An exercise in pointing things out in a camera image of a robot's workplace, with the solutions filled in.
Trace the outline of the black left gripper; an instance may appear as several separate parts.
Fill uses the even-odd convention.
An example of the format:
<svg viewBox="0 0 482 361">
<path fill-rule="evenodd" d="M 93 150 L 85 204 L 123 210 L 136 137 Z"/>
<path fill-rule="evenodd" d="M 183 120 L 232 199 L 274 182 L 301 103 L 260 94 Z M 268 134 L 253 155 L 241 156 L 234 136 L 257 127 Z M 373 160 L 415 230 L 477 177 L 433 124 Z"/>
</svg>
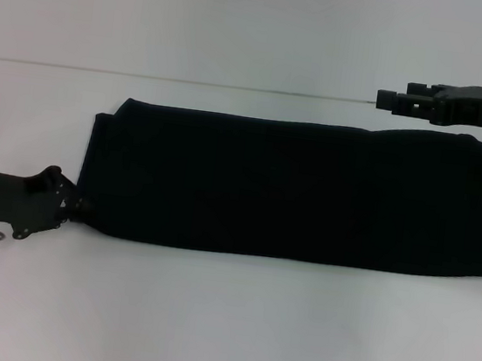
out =
<svg viewBox="0 0 482 361">
<path fill-rule="evenodd" d="M 31 177 L 0 173 L 0 222 L 11 226 L 15 240 L 65 222 L 85 224 L 92 210 L 59 167 L 50 166 Z"/>
</svg>

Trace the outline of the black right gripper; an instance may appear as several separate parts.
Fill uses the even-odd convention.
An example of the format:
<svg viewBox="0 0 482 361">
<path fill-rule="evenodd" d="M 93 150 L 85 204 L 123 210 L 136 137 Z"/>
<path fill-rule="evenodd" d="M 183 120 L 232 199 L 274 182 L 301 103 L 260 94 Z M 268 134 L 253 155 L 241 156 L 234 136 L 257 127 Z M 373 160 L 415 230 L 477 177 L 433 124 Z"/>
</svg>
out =
<svg viewBox="0 0 482 361">
<path fill-rule="evenodd" d="M 410 82 L 406 94 L 379 89 L 375 108 L 438 126 L 482 128 L 482 87 L 441 87 Z"/>
</svg>

